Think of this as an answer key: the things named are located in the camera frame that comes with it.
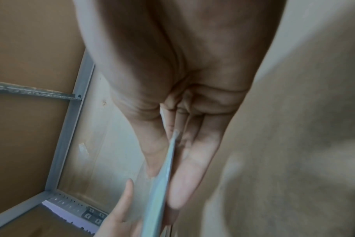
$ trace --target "hand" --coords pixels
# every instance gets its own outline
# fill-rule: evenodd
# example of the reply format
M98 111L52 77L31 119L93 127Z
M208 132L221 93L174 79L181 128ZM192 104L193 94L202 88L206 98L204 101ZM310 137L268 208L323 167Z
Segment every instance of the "hand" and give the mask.
M249 91L285 0L76 0L85 44L131 123L148 164L161 168L183 132L168 205L202 180ZM166 119L162 124L160 106Z
M132 204L133 182L127 180L126 188L112 212L102 222L95 237L138 237L141 234L141 221L127 223L124 219Z

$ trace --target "metal rail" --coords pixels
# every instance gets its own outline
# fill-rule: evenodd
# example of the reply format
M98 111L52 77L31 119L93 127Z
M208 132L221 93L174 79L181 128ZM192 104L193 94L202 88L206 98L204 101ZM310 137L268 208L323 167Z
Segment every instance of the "metal rail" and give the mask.
M59 91L51 91L29 86L20 86L4 82L0 82L0 93L23 94L63 100L82 100L80 96L76 96L75 94L67 94Z

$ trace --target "wooden board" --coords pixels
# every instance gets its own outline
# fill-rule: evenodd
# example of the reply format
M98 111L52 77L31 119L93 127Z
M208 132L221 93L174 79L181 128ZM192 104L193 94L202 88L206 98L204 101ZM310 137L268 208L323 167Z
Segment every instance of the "wooden board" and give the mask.
M70 0L0 0L0 82L72 93L84 53Z
M0 94L0 213L44 190L67 107Z
M355 4L341 13L255 83L173 237L355 236Z
M42 204L0 228L0 237L88 237Z
M143 212L150 187L143 162L131 125L111 101L108 82L95 69L58 188L110 212L126 180L132 178L136 205L132 212L137 215Z

